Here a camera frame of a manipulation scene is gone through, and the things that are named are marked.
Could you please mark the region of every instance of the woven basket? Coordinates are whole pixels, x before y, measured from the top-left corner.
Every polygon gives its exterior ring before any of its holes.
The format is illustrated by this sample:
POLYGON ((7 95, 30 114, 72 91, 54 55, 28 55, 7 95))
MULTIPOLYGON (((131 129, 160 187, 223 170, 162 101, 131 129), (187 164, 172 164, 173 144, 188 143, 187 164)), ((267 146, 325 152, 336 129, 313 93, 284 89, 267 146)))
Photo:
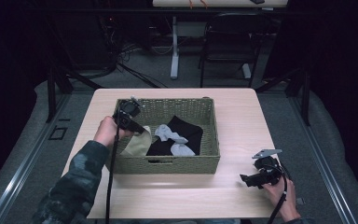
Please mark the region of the woven basket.
MULTIPOLYGON (((145 108, 133 120, 149 126, 152 135, 161 124, 167 124, 173 116, 202 128, 200 154, 197 156, 142 156, 119 155, 130 142, 120 140, 117 147, 114 173, 116 174, 214 174, 220 159, 216 132, 213 99, 140 99, 145 108)), ((110 167, 110 157, 106 162, 110 167)))

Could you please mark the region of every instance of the beige cloth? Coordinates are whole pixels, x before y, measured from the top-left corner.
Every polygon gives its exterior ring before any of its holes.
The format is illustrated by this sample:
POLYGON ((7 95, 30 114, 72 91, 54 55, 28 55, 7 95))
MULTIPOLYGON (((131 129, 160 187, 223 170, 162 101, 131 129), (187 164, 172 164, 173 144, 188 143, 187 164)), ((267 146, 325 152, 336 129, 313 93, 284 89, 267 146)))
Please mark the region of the beige cloth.
POLYGON ((134 133, 126 148, 120 153, 121 156, 145 156, 152 144, 150 127, 144 126, 143 133, 134 133))

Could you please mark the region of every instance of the sleeve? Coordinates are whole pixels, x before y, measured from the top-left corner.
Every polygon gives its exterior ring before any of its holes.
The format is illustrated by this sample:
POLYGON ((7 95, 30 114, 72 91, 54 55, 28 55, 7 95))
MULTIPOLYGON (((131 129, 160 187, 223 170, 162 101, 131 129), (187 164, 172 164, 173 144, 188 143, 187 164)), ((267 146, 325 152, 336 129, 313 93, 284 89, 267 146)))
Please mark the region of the sleeve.
POLYGON ((302 217, 298 219, 294 219, 288 222, 284 222, 283 224, 315 224, 315 219, 308 218, 308 217, 302 217))
POLYGON ((108 149, 88 141, 72 158, 69 171, 49 191, 37 207, 32 223, 70 223, 86 218, 94 205, 108 149))

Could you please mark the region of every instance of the table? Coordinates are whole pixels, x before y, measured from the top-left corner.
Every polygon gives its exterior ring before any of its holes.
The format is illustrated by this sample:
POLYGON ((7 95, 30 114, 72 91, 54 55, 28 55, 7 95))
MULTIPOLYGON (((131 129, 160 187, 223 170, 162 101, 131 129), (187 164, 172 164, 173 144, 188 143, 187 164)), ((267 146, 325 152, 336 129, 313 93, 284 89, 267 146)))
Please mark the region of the table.
MULTIPOLYGON (((264 190, 248 188, 240 174, 253 175, 252 156, 274 148, 269 128, 252 89, 99 89, 89 104, 64 168, 94 136, 100 121, 112 115, 117 99, 214 99, 221 159, 214 175, 116 175, 110 217, 114 218, 241 218, 269 217, 273 207, 264 190)), ((108 171, 97 191, 89 218, 103 218, 108 171)))
MULTIPOLYGON (((248 8, 265 8, 271 10, 275 7, 286 7, 288 0, 265 0, 263 4, 255 4, 250 0, 203 0, 208 7, 248 7, 248 8)), ((191 0, 192 7, 205 7, 200 0, 191 0)), ((153 7, 188 7, 190 8, 190 0, 153 0, 153 7)), ((179 53, 178 53, 178 22, 176 17, 172 19, 172 65, 171 79, 178 78, 179 53)), ((245 77, 250 77, 248 64, 242 71, 245 77)))

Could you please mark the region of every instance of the person's left hand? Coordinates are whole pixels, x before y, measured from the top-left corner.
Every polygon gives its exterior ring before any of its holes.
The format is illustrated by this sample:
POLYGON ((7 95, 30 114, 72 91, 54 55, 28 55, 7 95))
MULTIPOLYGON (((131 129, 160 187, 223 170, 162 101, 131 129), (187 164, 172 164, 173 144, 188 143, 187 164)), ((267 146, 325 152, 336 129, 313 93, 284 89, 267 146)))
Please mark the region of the person's left hand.
MULTIPOLYGON (((115 142, 115 137, 117 133, 117 125, 112 117, 106 116, 100 123, 97 133, 94 135, 94 141, 103 144, 104 146, 110 148, 115 142)), ((118 138, 132 136, 133 133, 128 130, 119 130, 118 138)))

